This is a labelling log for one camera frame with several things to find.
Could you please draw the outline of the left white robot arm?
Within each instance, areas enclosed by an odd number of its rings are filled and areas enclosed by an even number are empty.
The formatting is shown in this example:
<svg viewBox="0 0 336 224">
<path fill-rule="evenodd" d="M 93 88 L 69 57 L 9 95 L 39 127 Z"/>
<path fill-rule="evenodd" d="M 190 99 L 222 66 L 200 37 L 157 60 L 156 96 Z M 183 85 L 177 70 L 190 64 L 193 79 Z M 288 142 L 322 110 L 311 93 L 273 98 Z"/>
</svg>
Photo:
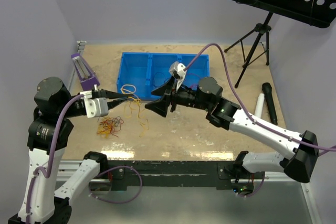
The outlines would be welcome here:
<svg viewBox="0 0 336 224">
<path fill-rule="evenodd" d="M 100 118 L 126 101 L 128 95 L 97 87 L 72 96 L 58 77 L 37 85 L 34 120 L 28 128 L 29 172 L 24 200 L 8 223 L 67 223 L 74 200 L 90 181 L 108 174 L 106 155 L 89 152 L 65 185 L 56 189 L 57 175 L 68 137 L 70 118 Z"/>
</svg>

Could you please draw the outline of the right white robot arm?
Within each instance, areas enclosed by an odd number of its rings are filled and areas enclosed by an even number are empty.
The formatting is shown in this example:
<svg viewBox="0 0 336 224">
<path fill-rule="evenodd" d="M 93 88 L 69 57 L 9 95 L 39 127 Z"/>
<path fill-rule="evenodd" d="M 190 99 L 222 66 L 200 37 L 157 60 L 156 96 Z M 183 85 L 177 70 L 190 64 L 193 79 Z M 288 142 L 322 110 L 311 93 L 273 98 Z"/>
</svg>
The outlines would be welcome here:
<svg viewBox="0 0 336 224">
<path fill-rule="evenodd" d="M 145 108 L 166 117 L 177 105 L 204 110 L 210 124 L 251 137 L 273 149 L 271 153 L 240 152 L 234 173 L 239 178 L 258 172 L 282 172 L 289 178 L 308 183 L 319 157 L 317 136 L 310 132 L 293 132 L 266 122 L 222 97 L 223 88 L 212 77 L 199 81 L 197 89 L 176 87 L 174 78 L 153 90 L 158 100 Z"/>
</svg>

